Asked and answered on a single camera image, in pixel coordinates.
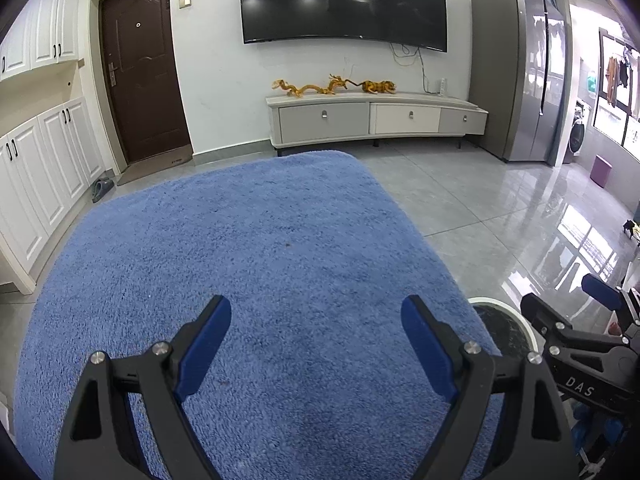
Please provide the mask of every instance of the gray refrigerator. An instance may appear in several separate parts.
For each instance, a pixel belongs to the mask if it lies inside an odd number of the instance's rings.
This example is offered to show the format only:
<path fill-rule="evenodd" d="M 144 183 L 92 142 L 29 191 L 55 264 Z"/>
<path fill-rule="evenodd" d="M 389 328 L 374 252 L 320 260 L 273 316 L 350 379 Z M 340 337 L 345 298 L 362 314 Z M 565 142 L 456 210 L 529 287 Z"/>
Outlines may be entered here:
<path fill-rule="evenodd" d="M 564 17 L 547 0 L 471 0 L 469 100 L 489 112 L 480 146 L 547 160 L 564 89 Z"/>

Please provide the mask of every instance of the tv cabinet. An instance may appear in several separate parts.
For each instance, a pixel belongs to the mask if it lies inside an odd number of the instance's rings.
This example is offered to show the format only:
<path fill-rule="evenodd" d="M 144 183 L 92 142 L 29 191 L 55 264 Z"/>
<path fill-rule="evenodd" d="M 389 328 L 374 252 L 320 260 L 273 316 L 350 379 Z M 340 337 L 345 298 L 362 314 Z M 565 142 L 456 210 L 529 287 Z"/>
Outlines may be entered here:
<path fill-rule="evenodd" d="M 280 150 L 304 144 L 390 137 L 483 135 L 487 112 L 475 104 L 418 93 L 267 97 L 271 143 Z"/>

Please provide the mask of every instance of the doorway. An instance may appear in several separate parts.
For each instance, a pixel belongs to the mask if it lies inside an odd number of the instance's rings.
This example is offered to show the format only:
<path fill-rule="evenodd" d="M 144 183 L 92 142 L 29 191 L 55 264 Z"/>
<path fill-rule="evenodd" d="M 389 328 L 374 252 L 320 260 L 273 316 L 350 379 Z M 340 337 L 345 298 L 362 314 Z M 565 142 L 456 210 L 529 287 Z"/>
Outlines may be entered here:
<path fill-rule="evenodd" d="M 100 46 L 127 164 L 189 146 L 169 0 L 102 0 Z"/>

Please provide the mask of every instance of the flat screen tv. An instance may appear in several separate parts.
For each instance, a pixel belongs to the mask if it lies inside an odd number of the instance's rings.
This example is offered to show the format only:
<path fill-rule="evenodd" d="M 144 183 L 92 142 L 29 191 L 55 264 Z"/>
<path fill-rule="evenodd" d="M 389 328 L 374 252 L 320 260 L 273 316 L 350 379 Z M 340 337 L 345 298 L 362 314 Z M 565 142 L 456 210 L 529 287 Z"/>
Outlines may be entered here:
<path fill-rule="evenodd" d="M 360 38 L 447 51 L 446 0 L 241 0 L 245 43 Z"/>

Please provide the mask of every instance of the silver bolt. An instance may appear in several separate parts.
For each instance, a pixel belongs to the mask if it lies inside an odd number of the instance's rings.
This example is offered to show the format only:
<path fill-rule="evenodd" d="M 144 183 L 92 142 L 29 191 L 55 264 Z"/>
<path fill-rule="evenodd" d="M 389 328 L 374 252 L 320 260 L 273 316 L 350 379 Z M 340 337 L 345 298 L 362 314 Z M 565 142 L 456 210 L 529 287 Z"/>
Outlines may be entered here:
<path fill-rule="evenodd" d="M 169 351 L 169 343 L 167 341 L 158 341 L 151 347 L 151 351 L 156 355 L 163 355 Z"/>
<path fill-rule="evenodd" d="M 542 363 L 542 356 L 538 352 L 529 352 L 527 360 L 533 365 L 539 365 Z"/>
<path fill-rule="evenodd" d="M 466 353 L 471 355 L 479 354 L 482 351 L 482 347 L 475 341 L 467 341 L 463 348 Z"/>
<path fill-rule="evenodd" d="M 97 351 L 91 354 L 91 362 L 94 365 L 99 365 L 101 362 L 104 361 L 106 355 L 104 354 L 104 352 L 101 351 Z"/>

